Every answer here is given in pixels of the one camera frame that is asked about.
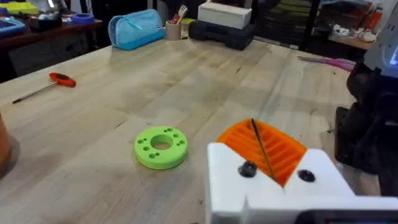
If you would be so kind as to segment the left gripper white and orange right finger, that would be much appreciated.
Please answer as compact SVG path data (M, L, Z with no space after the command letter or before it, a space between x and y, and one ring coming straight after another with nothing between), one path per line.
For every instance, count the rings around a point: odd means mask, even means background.
M252 120L259 157L252 161L267 186L297 196L351 197L354 192L328 154L304 145L272 126Z

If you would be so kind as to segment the left gripper white and orange left finger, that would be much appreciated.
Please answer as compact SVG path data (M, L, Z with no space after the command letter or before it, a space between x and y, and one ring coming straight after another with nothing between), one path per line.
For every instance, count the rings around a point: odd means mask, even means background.
M207 148L207 223L283 223L284 135L245 119Z

